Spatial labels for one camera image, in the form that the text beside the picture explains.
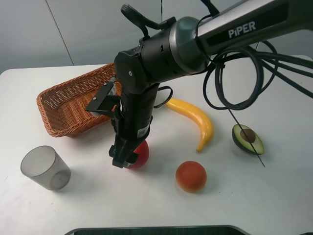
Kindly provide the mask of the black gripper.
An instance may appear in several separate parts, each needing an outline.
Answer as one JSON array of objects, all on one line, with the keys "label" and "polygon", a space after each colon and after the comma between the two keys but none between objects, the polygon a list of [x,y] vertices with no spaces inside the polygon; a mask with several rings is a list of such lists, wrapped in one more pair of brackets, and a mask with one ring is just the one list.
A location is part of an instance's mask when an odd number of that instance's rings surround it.
[{"label": "black gripper", "polygon": [[122,88],[120,103],[112,120],[115,141],[109,150],[109,156],[113,157],[114,166],[128,168],[137,160],[134,150],[149,134],[158,87],[158,83],[153,84],[141,94]]}]

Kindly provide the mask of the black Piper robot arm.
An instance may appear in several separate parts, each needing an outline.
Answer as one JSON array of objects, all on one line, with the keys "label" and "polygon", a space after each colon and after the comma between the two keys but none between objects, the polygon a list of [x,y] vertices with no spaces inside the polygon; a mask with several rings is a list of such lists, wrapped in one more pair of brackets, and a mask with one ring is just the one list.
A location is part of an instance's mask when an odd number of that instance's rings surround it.
[{"label": "black Piper robot arm", "polygon": [[[278,72],[293,63],[312,68],[311,61],[282,55],[272,49],[258,52],[251,45],[294,31],[313,28],[310,0],[243,0],[219,12],[208,0],[209,15],[201,20],[184,17],[155,23],[125,4],[123,15],[139,27],[144,36],[139,45],[118,53],[115,75],[122,86],[121,98],[113,107],[114,145],[110,148],[114,166],[122,168],[134,150],[147,138],[157,90],[162,82],[182,76],[215,74],[217,95],[223,109],[243,110],[266,89],[264,69],[280,77],[303,94],[312,92]],[[251,96],[238,104],[229,103],[223,92],[222,70],[230,60],[248,57],[256,69],[256,85]]]}]

